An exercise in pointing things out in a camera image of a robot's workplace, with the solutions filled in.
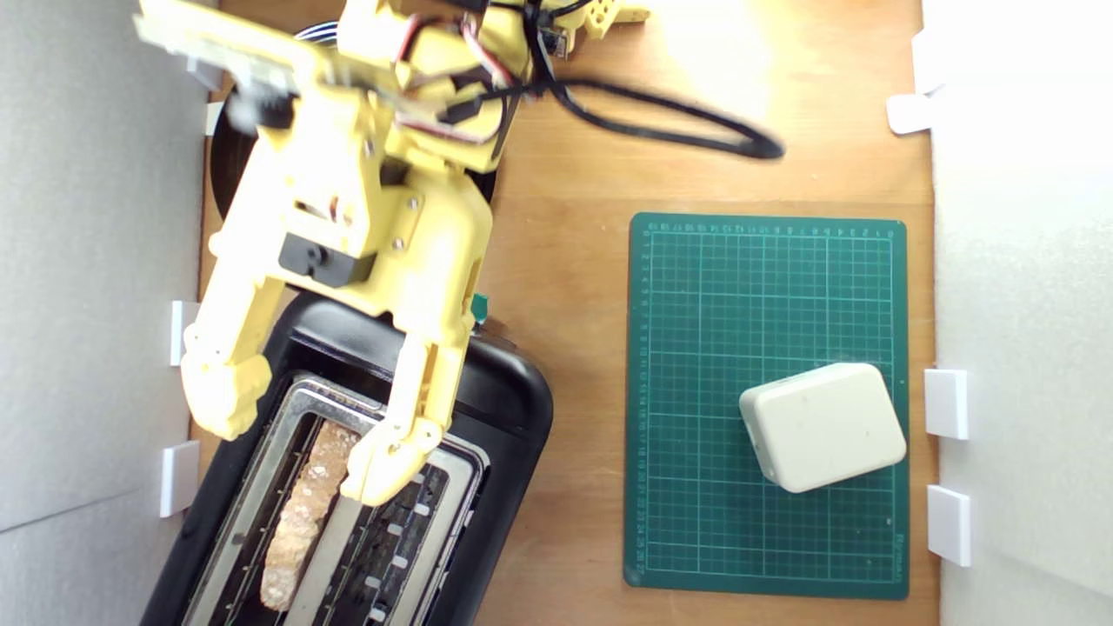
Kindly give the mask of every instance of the white clip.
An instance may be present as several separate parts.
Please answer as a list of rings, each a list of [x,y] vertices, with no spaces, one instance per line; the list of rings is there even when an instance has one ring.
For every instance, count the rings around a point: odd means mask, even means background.
[[[971,566],[971,498],[927,486],[927,549],[959,567]]]
[[[951,439],[969,439],[966,372],[924,370],[924,422],[927,432]]]
[[[216,123],[220,120],[220,111],[224,110],[224,102],[209,102],[205,109],[205,136],[211,137],[216,134]]]
[[[897,135],[927,130],[935,117],[932,99],[919,94],[889,96],[885,109],[889,116],[889,128]]]
[[[890,96],[886,102],[889,128],[897,135],[927,130],[935,123],[932,95],[946,84],[951,71],[946,42],[935,30],[924,29],[912,38],[915,94]]]
[[[186,441],[162,449],[162,489],[158,502],[159,517],[170,517],[193,503],[197,496],[200,462],[201,444],[199,441]]]

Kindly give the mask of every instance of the green cutting mat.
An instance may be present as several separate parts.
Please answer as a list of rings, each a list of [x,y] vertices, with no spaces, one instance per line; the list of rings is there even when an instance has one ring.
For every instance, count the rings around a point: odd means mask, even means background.
[[[630,585],[902,599],[908,461],[807,493],[761,475],[748,388],[880,368],[908,436],[899,222],[639,214],[630,236]]]

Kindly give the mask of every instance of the white box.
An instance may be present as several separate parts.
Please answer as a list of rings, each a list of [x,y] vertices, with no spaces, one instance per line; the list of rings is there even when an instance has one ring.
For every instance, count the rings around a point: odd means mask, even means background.
[[[756,387],[739,408],[761,471],[794,493],[892,466],[908,449],[885,379],[867,363]]]
[[[194,502],[200,475],[201,444],[186,441],[162,449],[162,489],[158,516],[170,517]]]

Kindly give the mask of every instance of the wooden table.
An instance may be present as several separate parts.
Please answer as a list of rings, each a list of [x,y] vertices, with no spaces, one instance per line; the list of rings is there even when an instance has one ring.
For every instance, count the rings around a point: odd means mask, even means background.
[[[224,0],[287,31],[342,0]],[[654,18],[584,45],[564,74],[686,95],[775,131],[779,163],[649,144],[550,100],[521,111],[501,169],[480,288],[555,400],[549,444],[477,623],[938,624],[926,547],[920,371],[934,362],[933,196],[925,136],[894,137],[885,99],[912,88],[917,0],[654,0]],[[600,100],[597,106],[605,107]],[[641,211],[903,219],[909,239],[912,593],[906,601],[632,589],[622,581],[627,246]],[[208,213],[211,229],[211,212]]]

